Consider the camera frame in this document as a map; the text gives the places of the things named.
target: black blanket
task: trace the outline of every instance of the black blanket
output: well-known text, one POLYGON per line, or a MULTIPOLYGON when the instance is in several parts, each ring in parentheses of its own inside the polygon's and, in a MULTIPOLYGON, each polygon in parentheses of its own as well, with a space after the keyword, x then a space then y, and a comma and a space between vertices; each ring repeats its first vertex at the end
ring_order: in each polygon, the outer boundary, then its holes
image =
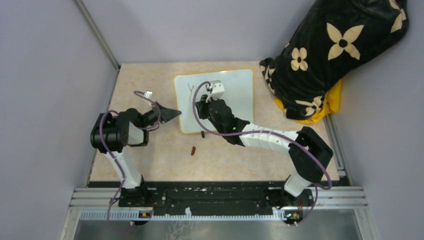
POLYGON ((407 0, 316 0, 289 44, 260 62, 286 117, 305 120, 349 71, 396 44, 409 26, 407 0))

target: yellow cloth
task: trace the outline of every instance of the yellow cloth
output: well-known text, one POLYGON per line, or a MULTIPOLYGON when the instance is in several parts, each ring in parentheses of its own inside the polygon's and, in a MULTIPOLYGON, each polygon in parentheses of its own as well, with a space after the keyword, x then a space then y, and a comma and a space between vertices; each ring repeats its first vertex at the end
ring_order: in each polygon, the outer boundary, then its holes
MULTIPOLYGON (((322 104, 321 110, 313 114, 310 118, 306 120, 295 120, 301 124, 314 124, 318 123, 323 117, 328 114, 336 114, 339 112, 340 108, 340 99, 342 95, 342 80, 340 79, 325 95, 324 103, 322 104)), ((274 102, 278 105, 280 109, 286 113, 283 103, 278 99, 274 98, 274 102)))

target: white wall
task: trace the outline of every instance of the white wall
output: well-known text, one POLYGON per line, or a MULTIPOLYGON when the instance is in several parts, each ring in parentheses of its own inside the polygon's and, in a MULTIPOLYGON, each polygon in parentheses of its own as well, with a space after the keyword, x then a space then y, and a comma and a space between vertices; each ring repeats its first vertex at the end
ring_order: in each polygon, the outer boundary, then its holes
POLYGON ((382 240, 423 239, 424 1, 409 0, 409 32, 343 82, 335 115, 353 182, 382 240))
POLYGON ((84 0, 119 63, 277 56, 313 0, 84 0))
POLYGON ((0 3, 0 239, 59 237, 115 70, 71 0, 0 3))

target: whiteboard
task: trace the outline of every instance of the whiteboard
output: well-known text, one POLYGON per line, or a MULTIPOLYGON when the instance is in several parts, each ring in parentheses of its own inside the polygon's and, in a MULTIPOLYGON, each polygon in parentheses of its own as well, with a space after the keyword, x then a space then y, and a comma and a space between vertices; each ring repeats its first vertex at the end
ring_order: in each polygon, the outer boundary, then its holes
MULTIPOLYGON (((254 121, 253 71, 251 69, 178 75, 174 78, 174 85, 178 110, 182 112, 179 116, 179 126, 183 134, 203 131, 193 115, 193 95, 201 83, 216 80, 220 80, 224 85, 225 93, 221 99, 225 100, 226 105, 231 108, 232 114, 243 120, 254 121)), ((206 92, 204 85, 198 92, 196 101, 199 101, 206 92)), ((208 129, 215 131, 209 120, 201 119, 200 121, 208 129)))

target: purple cable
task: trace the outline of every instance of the purple cable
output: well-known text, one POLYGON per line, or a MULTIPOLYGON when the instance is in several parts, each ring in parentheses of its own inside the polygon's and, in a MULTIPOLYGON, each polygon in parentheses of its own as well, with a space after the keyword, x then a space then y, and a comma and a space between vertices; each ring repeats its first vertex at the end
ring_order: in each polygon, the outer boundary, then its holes
MULTIPOLYGON (((141 97, 141 98, 143 98, 143 99, 145 99, 145 100, 147 100, 147 101, 149 101, 149 102, 151 102, 151 103, 155 106, 155 108, 157 109, 157 111, 159 112, 159 117, 157 118, 157 121, 156 121, 156 122, 155 122, 155 123, 154 123, 151 127, 139 127, 139 129, 141 129, 141 130, 149 130, 149 129, 151 129, 151 128, 154 128, 155 126, 157 126, 157 125, 159 124, 159 121, 161 120, 161 109, 159 108, 159 106, 158 106, 155 102, 153 102, 152 100, 150 100, 150 99, 148 99, 148 98, 144 97, 144 96, 143 96, 143 95, 144 95, 144 93, 143 93, 143 92, 141 92, 141 91, 134 91, 134 94, 135 94, 135 95, 137 95, 137 96, 139 96, 139 97, 141 97)), ((101 119, 100 119, 100 126, 99 126, 100 141, 101 141, 101 143, 103 144, 104 149, 106 149, 107 153, 109 153, 109 155, 113 158, 114 162, 115 162, 115 163, 116 163, 116 165, 118 166, 118 168, 119 168, 119 170, 120 170, 120 172, 121 172, 121 174, 122 174, 122 182, 120 183, 120 185, 119 185, 118 189, 116 190, 115 194, 113 195, 112 199, 109 201, 109 207, 107 208, 107 223, 109 224, 110 228, 111 228, 113 231, 115 231, 115 232, 117 232, 117 233, 120 233, 120 234, 126 234, 126 233, 129 233, 129 232, 131 232, 132 230, 134 230, 135 226, 133 225, 133 226, 131 226, 128 230, 120 231, 120 230, 115 229, 115 228, 112 226, 112 223, 111 223, 111 220, 110 220, 110 213, 111 213, 112 205, 118 201, 117 196, 118 196, 119 192, 121 191, 122 187, 124 186, 125 179, 126 179, 126 177, 127 177, 127 176, 125 175, 125 172, 124 172, 124 170, 123 170, 123 168, 122 168, 121 164, 120 164, 120 163, 119 163, 119 161, 117 160, 116 156, 115 156, 115 155, 112 153, 112 151, 109 149, 108 145, 106 145, 106 141, 105 141, 104 136, 103 136, 103 125, 105 124, 106 117, 107 117, 107 116, 108 116, 108 114, 110 114, 110 113, 118 114, 118 112, 117 112, 117 111, 109 110, 109 111, 105 112, 105 113, 103 114, 103 116, 101 116, 101 119)))
POLYGON ((209 84, 210 85, 211 83, 209 81, 204 81, 204 82, 202 82, 197 87, 196 91, 194 92, 193 102, 192 102, 192 109, 193 109, 194 118, 196 119, 196 122, 200 125, 200 127, 202 129, 204 129, 206 132, 208 132, 210 134, 221 136, 221 137, 231 137, 231 136, 239 136, 239 135, 244 135, 244 134, 259 134, 259 133, 275 135, 277 137, 280 137, 280 138, 282 138, 284 140, 289 141, 290 143, 292 143, 296 147, 298 147, 300 150, 304 151, 316 163, 316 165, 318 165, 318 167, 324 173, 324 175, 325 175, 325 177, 327 178, 327 181, 328 181, 328 187, 324 187, 324 186, 322 186, 319 183, 315 183, 314 184, 315 185, 315 193, 316 193, 315 194, 315 201, 313 202, 313 204, 312 204, 310 210, 308 211, 308 213, 306 214, 306 216, 303 218, 303 220, 307 219, 309 217, 310 213, 312 212, 312 210, 314 209, 315 204, 317 203, 317 199, 318 199, 318 187, 321 188, 321 189, 323 189, 323 190, 330 190, 332 188, 332 186, 333 186, 333 184, 331 182, 330 175, 327 172, 326 168, 320 163, 320 161, 314 155, 312 155, 312 153, 310 153, 308 150, 306 150, 302 145, 300 145, 295 140, 293 140, 293 139, 291 139, 289 137, 286 137, 286 136, 284 136, 284 135, 282 135, 282 134, 280 134, 278 132, 273 132, 273 131, 268 131, 268 130, 262 130, 262 131, 261 130, 254 130, 254 131, 243 131, 243 132, 233 132, 233 133, 219 133, 219 132, 214 132, 214 131, 211 131, 211 130, 207 129, 200 122, 199 116, 196 113, 196 98, 197 98, 197 95, 199 93, 199 90, 203 87, 203 85, 206 85, 206 84, 209 84))

